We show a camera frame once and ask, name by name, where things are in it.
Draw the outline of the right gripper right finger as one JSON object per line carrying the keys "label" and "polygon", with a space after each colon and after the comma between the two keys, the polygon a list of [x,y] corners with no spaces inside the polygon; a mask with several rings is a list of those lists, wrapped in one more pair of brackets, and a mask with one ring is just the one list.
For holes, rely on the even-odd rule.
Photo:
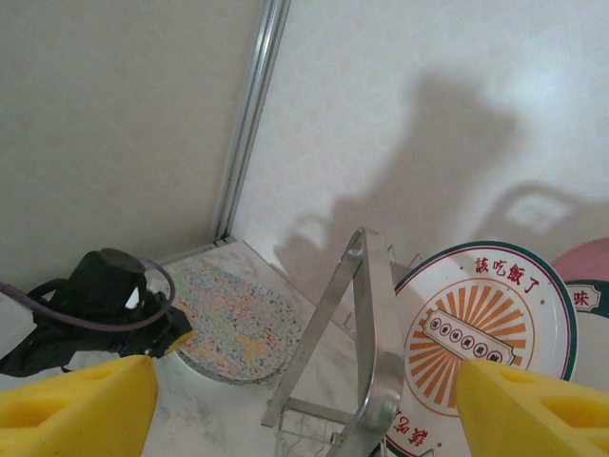
{"label": "right gripper right finger", "polygon": [[606,456],[608,393],[520,368],[461,363],[457,409],[473,456]]}

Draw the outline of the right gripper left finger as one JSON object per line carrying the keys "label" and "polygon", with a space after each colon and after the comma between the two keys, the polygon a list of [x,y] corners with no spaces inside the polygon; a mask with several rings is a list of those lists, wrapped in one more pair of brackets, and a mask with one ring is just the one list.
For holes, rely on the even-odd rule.
{"label": "right gripper left finger", "polygon": [[129,356],[1,393],[3,456],[140,456],[156,408],[152,360]]}

